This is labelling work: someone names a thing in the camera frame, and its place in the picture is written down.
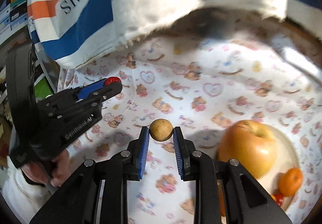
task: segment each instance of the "storage box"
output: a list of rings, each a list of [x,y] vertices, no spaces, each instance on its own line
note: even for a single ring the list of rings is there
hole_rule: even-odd
[[[10,16],[8,16],[3,20],[3,22],[0,23],[0,34],[8,27],[10,27]]]
[[[10,4],[10,10],[12,11],[13,9],[17,8],[25,2],[27,2],[27,0],[15,0]]]
[[[10,5],[8,5],[0,12],[0,23],[2,23],[5,19],[7,19],[9,15],[10,15]]]
[[[20,24],[28,20],[28,16],[25,13],[24,15],[20,16],[19,19],[16,19],[14,22],[11,22],[11,30],[18,27]]]
[[[10,11],[10,20],[13,21],[19,18],[20,16],[24,15],[25,13],[27,13],[27,2],[19,5],[18,7]]]
[[[0,31],[0,42],[3,43],[11,35],[12,35],[12,33],[11,33],[11,25],[9,24],[4,29],[2,29]]]

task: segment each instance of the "metal screw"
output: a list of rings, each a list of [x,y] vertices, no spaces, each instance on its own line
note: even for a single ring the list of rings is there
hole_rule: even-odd
[[[86,166],[86,167],[90,167],[90,166],[92,166],[94,164],[94,161],[93,160],[86,160],[85,162],[84,162],[84,165]]]
[[[201,151],[194,151],[192,153],[192,156],[197,157],[197,158],[201,157],[201,155],[202,155]]]
[[[238,165],[239,165],[239,161],[238,161],[238,160],[236,160],[236,159],[231,159],[231,160],[229,161],[229,163],[230,163],[231,165],[233,165],[233,166],[238,166]]]
[[[122,151],[122,152],[121,152],[121,155],[122,155],[122,157],[128,157],[128,156],[130,156],[130,155],[131,155],[131,152],[130,152],[130,151],[128,151],[128,150],[125,150],[125,151]]]

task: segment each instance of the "white sleeve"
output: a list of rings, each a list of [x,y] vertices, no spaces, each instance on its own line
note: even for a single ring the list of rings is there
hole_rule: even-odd
[[[3,197],[22,224],[29,224],[37,211],[50,198],[46,187],[30,185],[8,157],[8,178],[4,182]]]

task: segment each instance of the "small red object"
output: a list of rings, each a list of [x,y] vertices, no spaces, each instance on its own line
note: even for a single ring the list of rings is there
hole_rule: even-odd
[[[107,86],[107,85],[110,85],[111,83],[114,83],[114,82],[121,82],[121,79],[119,77],[109,77],[106,79],[105,83],[104,83],[104,86]]]
[[[280,194],[276,194],[274,196],[276,198],[277,205],[279,205],[281,207],[282,204],[283,204],[283,201],[284,201],[284,196],[281,193]]]

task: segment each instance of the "white cloth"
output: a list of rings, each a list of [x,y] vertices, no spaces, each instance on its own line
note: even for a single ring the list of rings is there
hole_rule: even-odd
[[[45,187],[30,185],[8,157],[8,176],[4,182],[3,197],[22,224],[28,224],[50,198]]]
[[[86,159],[102,161],[126,149],[139,136],[140,126],[157,118],[181,126],[184,137],[210,156],[226,127],[253,119],[278,128],[298,155],[304,183],[286,213],[300,224],[321,194],[321,89],[282,62],[264,41],[279,30],[314,60],[320,60],[321,53],[310,41],[269,20],[251,14],[213,12],[212,16],[234,25],[208,27],[199,16],[200,30],[211,31],[207,36],[149,37],[81,69],[62,69],[59,90],[109,76],[120,77],[123,84],[121,94],[104,102],[103,119],[68,148],[71,169]],[[213,17],[205,20],[218,24]],[[225,34],[231,37],[224,40]],[[17,192],[16,176],[11,178],[11,189]],[[29,202],[23,193],[16,194],[17,200]],[[193,201],[194,183],[180,180],[172,139],[165,143],[150,139],[146,175],[140,182],[128,183],[129,223],[191,224]],[[29,210],[36,212],[42,202],[31,200]],[[15,205],[15,212],[25,214],[26,207]]]

